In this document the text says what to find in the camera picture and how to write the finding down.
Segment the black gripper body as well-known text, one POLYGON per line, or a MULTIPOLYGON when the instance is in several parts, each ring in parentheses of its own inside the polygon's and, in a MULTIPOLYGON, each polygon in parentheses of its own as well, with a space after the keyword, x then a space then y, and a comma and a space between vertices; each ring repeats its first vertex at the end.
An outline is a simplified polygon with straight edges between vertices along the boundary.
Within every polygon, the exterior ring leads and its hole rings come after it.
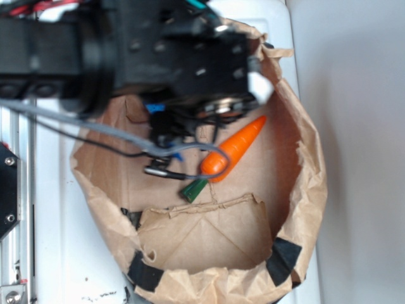
POLYGON ((115 96, 136 94, 193 119, 229 121, 273 94, 246 34, 204 1, 113 1, 115 96))

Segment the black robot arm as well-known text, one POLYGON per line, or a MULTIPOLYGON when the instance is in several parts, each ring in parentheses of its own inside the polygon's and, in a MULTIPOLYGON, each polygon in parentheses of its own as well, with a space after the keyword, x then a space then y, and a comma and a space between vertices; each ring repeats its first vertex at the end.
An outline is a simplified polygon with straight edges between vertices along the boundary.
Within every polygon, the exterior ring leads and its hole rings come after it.
POLYGON ((273 85, 247 35, 206 1, 82 1, 55 22, 39 1, 1 6, 1 97, 58 98, 81 118, 140 96, 192 118, 240 117, 273 85))

